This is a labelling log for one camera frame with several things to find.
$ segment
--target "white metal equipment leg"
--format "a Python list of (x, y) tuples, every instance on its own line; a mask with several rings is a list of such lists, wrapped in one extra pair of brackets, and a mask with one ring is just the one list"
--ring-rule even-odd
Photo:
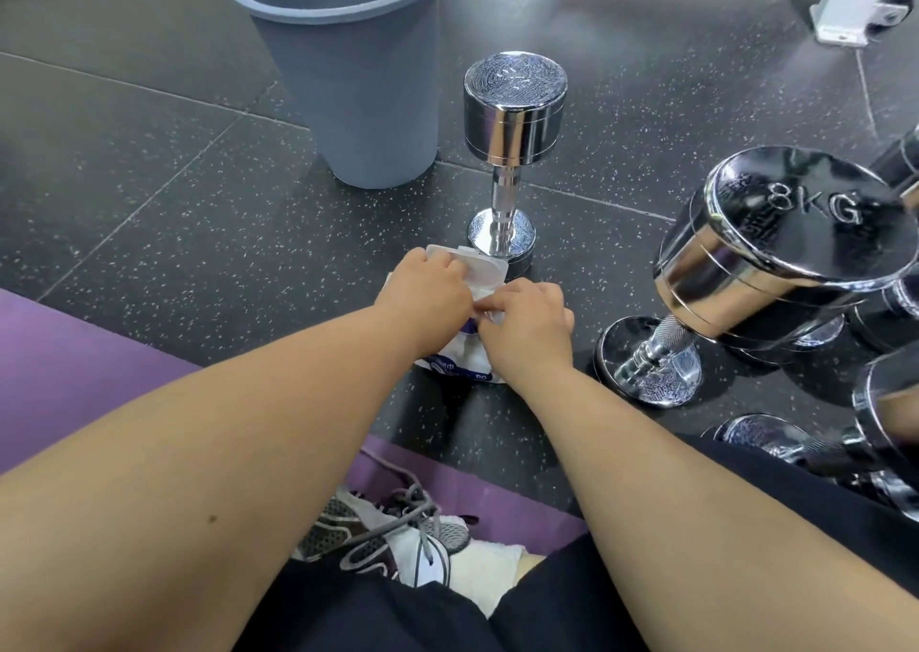
[(905, 6), (885, 4), (880, 0), (820, 0), (810, 7), (810, 17), (817, 40), (849, 47), (867, 45), (868, 25), (896, 25), (909, 13)]

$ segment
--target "shoelace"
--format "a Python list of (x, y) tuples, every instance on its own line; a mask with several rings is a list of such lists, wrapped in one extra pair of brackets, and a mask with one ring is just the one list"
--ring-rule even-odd
[(424, 526), (424, 521), (430, 519), (433, 525), (434, 538), (440, 538), (440, 507), (427, 494), (427, 490), (421, 487), (421, 481), (414, 473), (400, 468), (398, 465), (390, 463), (386, 459), (377, 456), (373, 451), (361, 448), (361, 453), (368, 459), (378, 463), (380, 466), (390, 472), (394, 472), (407, 487), (398, 487), (390, 494), (390, 500), (397, 504), (403, 505), (402, 516), (396, 517), (391, 521), (376, 529), (371, 529), (366, 533), (347, 542), (348, 546), (359, 545), (362, 542), (370, 541), (377, 536), (384, 536), (403, 526), (413, 526), (421, 534), (421, 547), (425, 553), (425, 559), (428, 565), (434, 564), (434, 549), (431, 545), (431, 536), (428, 535)]

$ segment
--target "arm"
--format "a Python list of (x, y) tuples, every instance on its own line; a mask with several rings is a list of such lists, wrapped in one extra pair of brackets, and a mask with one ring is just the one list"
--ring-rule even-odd
[(477, 307), (489, 358), (545, 428), (654, 652), (919, 649), (919, 601), (572, 368), (553, 285)]
[(170, 383), (0, 477), (0, 649), (228, 650), (419, 356), (465, 266)]

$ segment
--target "black pants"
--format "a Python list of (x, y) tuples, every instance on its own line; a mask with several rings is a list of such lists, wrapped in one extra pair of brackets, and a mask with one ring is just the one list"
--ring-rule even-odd
[[(919, 523), (763, 451), (685, 441), (772, 495), (919, 597)], [(259, 604), (235, 652), (564, 652), (646, 650), (585, 536), (550, 555), (501, 600), (490, 620), (440, 585), (291, 561)]]

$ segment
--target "plastic bucket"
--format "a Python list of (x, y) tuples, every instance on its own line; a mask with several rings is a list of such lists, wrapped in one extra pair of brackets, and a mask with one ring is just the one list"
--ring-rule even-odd
[(437, 0), (235, 0), (342, 182), (391, 188), (437, 154)]

